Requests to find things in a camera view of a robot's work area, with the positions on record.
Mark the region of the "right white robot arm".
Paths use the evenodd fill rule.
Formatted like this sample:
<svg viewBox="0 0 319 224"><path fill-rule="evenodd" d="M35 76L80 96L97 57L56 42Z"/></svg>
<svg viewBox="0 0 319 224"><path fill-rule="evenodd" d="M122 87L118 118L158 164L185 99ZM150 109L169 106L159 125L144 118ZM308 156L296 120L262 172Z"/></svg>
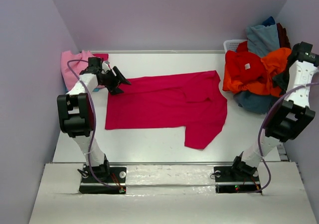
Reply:
<svg viewBox="0 0 319 224"><path fill-rule="evenodd" d="M300 42L293 46L285 70L273 78L283 91L267 113L257 142L236 156L231 174L252 176L259 164L279 144L295 139L315 118L309 103L313 76L319 71L319 56L313 46Z"/></svg>

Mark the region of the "crimson t shirt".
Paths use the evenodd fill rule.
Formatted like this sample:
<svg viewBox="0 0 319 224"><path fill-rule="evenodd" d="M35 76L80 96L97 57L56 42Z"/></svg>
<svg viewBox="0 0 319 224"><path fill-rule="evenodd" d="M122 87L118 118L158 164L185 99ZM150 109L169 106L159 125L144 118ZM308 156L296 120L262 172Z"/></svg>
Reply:
<svg viewBox="0 0 319 224"><path fill-rule="evenodd" d="M222 131L227 100L216 71L131 79L109 95L106 130L184 127L184 145L205 149Z"/></svg>

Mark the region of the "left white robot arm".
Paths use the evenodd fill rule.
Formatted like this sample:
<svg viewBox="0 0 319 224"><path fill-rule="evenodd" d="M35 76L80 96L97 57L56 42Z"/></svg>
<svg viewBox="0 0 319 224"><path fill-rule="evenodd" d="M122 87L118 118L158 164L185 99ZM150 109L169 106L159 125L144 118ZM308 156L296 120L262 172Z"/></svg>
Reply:
<svg viewBox="0 0 319 224"><path fill-rule="evenodd" d="M95 138L97 118L92 92L103 86L111 95L122 94L120 85L131 82L118 67L110 67L108 61L99 57L90 57L86 63L87 67L79 74L71 69L77 81L70 91L57 97L59 125L61 131L78 144L86 159L86 168L80 172L82 177L92 177L103 184L111 169Z"/></svg>

